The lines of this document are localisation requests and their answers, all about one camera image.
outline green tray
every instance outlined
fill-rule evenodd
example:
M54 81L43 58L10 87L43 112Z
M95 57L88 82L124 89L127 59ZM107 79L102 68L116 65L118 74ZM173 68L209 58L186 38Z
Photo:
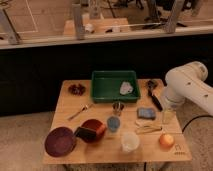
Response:
M132 85L132 93L120 94L120 87L124 81ZM135 71L93 71L90 92L95 103L135 103L141 97Z

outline blue cup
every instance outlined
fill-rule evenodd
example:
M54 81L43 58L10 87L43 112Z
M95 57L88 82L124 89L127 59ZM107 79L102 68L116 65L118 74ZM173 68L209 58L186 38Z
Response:
M107 127L111 132L116 132L120 127L120 119L116 116L111 116L107 119Z

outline red bowl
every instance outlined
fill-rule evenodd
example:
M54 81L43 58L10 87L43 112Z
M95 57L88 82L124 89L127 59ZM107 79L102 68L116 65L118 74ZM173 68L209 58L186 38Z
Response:
M89 119L89 120L85 121L81 125L81 127L89 128L96 132L96 138L94 140L88 140L86 138L82 138L87 143L100 140L103 137L105 130L106 130L106 125L97 119Z
M52 130L45 140L45 150L53 157L61 157L70 153L76 145L73 131L67 127Z

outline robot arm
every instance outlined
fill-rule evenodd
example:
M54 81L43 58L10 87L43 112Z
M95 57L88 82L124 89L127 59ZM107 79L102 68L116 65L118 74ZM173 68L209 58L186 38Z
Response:
M213 88L203 82L207 76L208 70L200 62L171 69L166 74L167 86L161 94L163 108L176 109L188 98L213 115Z

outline brown plate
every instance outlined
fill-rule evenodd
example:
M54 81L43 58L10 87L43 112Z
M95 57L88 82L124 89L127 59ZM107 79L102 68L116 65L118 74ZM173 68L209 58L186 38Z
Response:
M76 145L73 131L67 127L52 130L45 140L45 150L53 157L61 157L70 153Z

